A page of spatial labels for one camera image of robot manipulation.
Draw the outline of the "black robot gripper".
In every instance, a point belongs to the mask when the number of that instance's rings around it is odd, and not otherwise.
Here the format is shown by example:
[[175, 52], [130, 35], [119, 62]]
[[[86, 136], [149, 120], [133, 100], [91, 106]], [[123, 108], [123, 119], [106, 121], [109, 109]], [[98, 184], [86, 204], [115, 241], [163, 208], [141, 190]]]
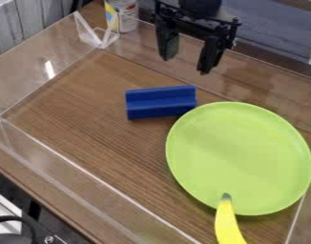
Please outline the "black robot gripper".
[[157, 44], [165, 61], [173, 59], [179, 51], [181, 33], [175, 21], [214, 34], [206, 39], [197, 65], [202, 75], [218, 66], [226, 48], [235, 46], [241, 19], [227, 12], [222, 4], [223, 0], [175, 0], [175, 3], [155, 0]]

